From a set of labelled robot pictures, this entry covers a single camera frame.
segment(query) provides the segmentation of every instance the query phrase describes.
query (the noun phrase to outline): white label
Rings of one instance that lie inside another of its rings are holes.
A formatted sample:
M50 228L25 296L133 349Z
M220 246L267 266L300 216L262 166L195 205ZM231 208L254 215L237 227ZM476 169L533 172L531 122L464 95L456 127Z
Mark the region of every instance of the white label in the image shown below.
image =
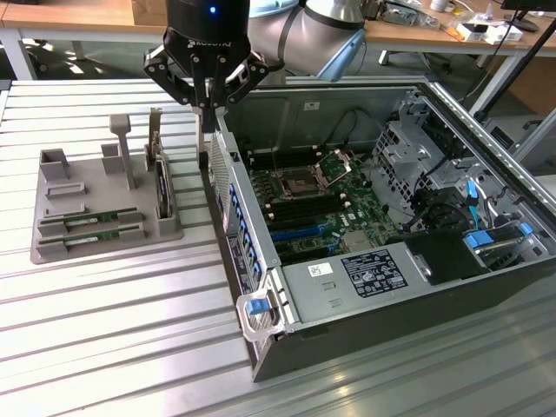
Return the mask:
M328 262L319 263L317 265L309 265L308 267L309 273L313 278L316 276L332 274L332 267Z
M77 239L75 241L67 241L65 242L66 246L75 246L75 245L81 245L82 243L91 243L91 242L96 242L98 241L98 237L86 237L84 239Z
M305 102L305 106L303 106L303 109L305 111L318 110L320 106L321 102Z
M75 220L74 222L66 222L66 226L81 226L83 224L98 223L97 218L86 219L86 220Z

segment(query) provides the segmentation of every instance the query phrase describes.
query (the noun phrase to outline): blue pcie slot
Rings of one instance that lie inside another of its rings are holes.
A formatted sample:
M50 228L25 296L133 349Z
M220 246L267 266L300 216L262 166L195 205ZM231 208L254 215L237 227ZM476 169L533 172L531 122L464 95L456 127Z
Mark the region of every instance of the blue pcie slot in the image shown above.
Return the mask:
M270 234L270 237L272 238L272 242L291 241L292 239L299 239L302 237L321 236L326 228L326 224L320 224L311 228L302 228L289 232L274 232Z

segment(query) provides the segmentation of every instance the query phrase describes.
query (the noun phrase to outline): black cable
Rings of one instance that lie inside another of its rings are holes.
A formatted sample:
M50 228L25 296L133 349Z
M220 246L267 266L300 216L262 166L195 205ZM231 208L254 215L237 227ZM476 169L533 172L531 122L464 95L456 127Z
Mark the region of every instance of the black cable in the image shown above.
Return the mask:
M502 39L500 40L500 43L496 46L496 49L494 50L493 53L493 59L496 56L496 54L498 54L498 51L500 50L500 47L502 46L502 44L504 43L504 41L506 40L508 34L510 33L510 30L512 29L513 26L513 22L515 21L515 18L517 17L519 13L519 10L516 10L513 13L512 16L512 20L510 21L510 23L507 26L507 30L506 33L504 34L504 36L502 37ZM473 81L473 83L469 86L469 89L467 90L466 94L463 96L463 98L461 98L462 102L461 105L465 105L466 99L469 98L471 91L473 91L473 89L475 88L475 86L477 85L477 83L482 80L483 76L485 75L485 72L487 71L487 68L483 68L483 70L480 72L479 76L477 78L475 78L475 81Z
M509 187L507 185L502 187L502 191L500 192L500 194L496 195L496 200L498 200L499 198L502 198L504 195L506 195L506 192L508 191L508 189L509 189Z
M436 207L448 207L449 209L451 209L453 212L457 213L458 215L460 215L461 219L466 223L466 225L469 224L469 220L467 219L466 214L461 210L461 208L454 206L453 204L449 204L447 202L436 202L434 204L432 204L430 207L428 207L427 209L423 210L422 213L416 215L413 219L411 219L409 222L405 223L402 225L402 228L404 230L408 230L409 228L411 228L416 222L418 222L424 215L428 214L432 209L436 208Z
M487 228L493 228L493 217L490 215L490 208L488 207L488 200L490 200L492 197L487 197L484 202L483 202L483 208L485 210L485 216L486 216L486 227Z
M423 174L419 175L419 178L417 178L417 181L415 181L414 194L417 191L417 185L419 185L419 182L427 178L429 175L433 174L434 172L436 172L436 170L440 168L442 164L444 164L448 160L449 157L450 157L450 152L446 152L446 154L442 156L442 159L440 159L436 165L430 168L428 172L424 172Z
M361 112L363 113L365 116L367 116L369 119L374 120L373 116L368 112L368 110L363 109L362 107L352 107L347 109L340 117L340 119L338 119L338 122L336 122L335 126L332 128L332 131L330 132L330 134L328 135L328 137L325 139L325 141L321 144L321 148L325 147L330 141L332 141L334 139L334 136L336 134L336 130L338 129L338 127L341 125L341 123L343 122L344 118L353 113L354 114L354 124L352 125L351 129L348 131L346 138L344 139L344 145L347 145L349 142L349 135L351 135L353 133L353 131L355 130L355 128L357 127L357 122L359 121L359 117L357 116L357 112Z
M363 63L365 63L365 56L367 56L367 42L365 42L364 44L365 44L365 52L363 52L363 58L361 59L361 63L359 64L359 68L355 71L354 76L359 75L359 71L361 71L361 68L363 68Z

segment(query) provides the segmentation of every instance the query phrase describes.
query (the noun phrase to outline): aluminum profile table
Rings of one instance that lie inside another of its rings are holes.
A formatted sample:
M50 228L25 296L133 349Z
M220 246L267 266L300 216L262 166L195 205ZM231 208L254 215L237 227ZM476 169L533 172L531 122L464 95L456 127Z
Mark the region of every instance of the aluminum profile table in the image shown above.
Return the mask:
M187 108L152 82L19 82L0 94L0 414L546 415L556 412L556 280L495 309L260 384L195 164ZM110 113L129 147L162 107L184 237L35 266L42 148L96 157ZM380 331L379 328L369 331Z

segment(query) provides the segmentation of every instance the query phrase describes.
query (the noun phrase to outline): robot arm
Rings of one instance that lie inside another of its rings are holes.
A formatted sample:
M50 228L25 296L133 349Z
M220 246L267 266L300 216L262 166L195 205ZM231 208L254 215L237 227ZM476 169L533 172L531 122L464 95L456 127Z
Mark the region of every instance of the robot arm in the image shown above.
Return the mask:
M172 98L201 115L203 133L215 131L216 112L238 103L285 63L336 81L364 40L359 0L308 0L305 7L299 0L166 4L163 45L145 54L144 69ZM177 76L170 62L193 85Z

